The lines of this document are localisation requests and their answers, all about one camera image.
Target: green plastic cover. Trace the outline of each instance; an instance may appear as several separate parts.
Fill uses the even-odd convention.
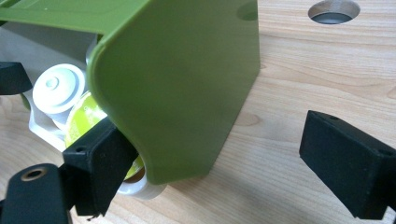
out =
[[[104,35],[89,89],[152,184],[209,172],[260,70],[256,1],[3,0],[0,21]]]

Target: small hole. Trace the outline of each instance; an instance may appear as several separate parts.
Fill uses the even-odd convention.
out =
[[[84,147],[78,147],[78,148],[76,148],[76,152],[82,152],[82,151],[84,151]]]
[[[312,21],[322,24],[340,24],[355,19],[361,8],[350,0],[325,0],[309,8]]]
[[[38,167],[33,170],[30,170],[23,174],[21,177],[22,181],[32,181],[40,178],[41,176],[45,175],[47,173],[47,168],[45,167]]]
[[[33,177],[37,177],[38,175],[41,175],[41,173],[43,173],[42,171],[33,171],[31,173],[29,173],[27,175],[27,177],[33,178]]]

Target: black bracket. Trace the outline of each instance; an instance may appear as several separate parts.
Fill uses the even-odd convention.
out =
[[[309,111],[300,156],[354,217],[396,210],[396,150],[331,115]]]
[[[102,119],[63,152],[68,208],[80,216],[104,215],[138,153],[108,119]]]
[[[69,223],[58,167],[38,164],[8,182],[1,223]]]

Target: wooden surface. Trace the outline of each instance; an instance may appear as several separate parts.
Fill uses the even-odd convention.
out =
[[[151,201],[117,195],[92,223],[391,223],[391,209],[382,221],[353,218],[298,154],[309,109],[396,147],[396,4],[356,2],[355,20],[321,25],[307,17],[316,1],[259,1],[262,70],[211,173]],[[20,169],[62,156],[28,130],[19,96],[0,106],[4,198]]]

